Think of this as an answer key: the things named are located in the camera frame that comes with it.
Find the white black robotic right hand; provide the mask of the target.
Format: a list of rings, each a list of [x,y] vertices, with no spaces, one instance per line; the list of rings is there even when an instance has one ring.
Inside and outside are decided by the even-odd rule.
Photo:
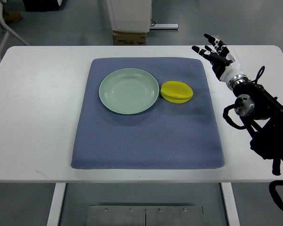
[[[204,37],[213,49],[208,45],[204,48],[194,45],[192,50],[211,63],[212,70],[219,81],[229,82],[232,77],[243,74],[237,56],[222,40],[206,33]]]

